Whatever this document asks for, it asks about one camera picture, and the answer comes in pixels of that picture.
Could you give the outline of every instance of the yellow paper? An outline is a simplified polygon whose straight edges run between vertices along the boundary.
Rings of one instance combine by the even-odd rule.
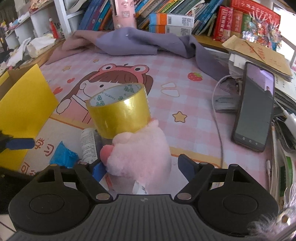
[[[290,66],[288,65],[285,57],[270,48],[263,47],[258,43],[252,43],[244,39],[239,39],[235,35],[229,38],[222,45],[226,49],[254,58],[286,75],[292,76]]]
[[[4,74],[0,78],[0,88],[7,81],[15,84],[0,100],[0,129],[15,138],[36,138],[57,107],[57,99],[38,65]],[[0,166],[17,170],[26,153],[27,150],[6,149],[0,153]]]

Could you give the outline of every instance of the purple cloth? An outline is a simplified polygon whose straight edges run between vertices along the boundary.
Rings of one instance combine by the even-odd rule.
[[[192,35],[177,37],[174,34],[155,34],[136,28],[120,28],[111,32],[78,30],[68,38],[62,48],[57,48],[48,62],[70,56],[69,51],[77,48],[92,48],[97,53],[113,56],[156,55],[165,50],[184,58],[195,56],[198,68],[219,80],[228,75],[228,69],[222,66]]]

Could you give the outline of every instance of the white charger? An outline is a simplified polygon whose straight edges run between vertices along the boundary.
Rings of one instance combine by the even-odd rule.
[[[284,114],[287,117],[285,124],[296,139],[296,116],[294,113],[289,114],[286,110],[284,110]]]

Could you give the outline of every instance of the pink cup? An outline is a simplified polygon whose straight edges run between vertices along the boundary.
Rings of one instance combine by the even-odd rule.
[[[136,28],[136,14],[133,0],[110,0],[114,28]]]

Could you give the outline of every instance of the cartoon eye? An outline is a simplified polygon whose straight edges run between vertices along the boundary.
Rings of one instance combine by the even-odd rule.
[[[106,64],[106,65],[104,65],[104,66],[102,66],[100,69],[99,69],[99,71],[101,71],[101,70],[110,70],[110,69],[112,69],[112,68],[114,68],[114,67],[116,67],[116,65],[115,64]]]
[[[148,72],[149,68],[145,65],[136,65],[134,66],[134,71],[136,72],[142,72],[142,74],[145,74]]]

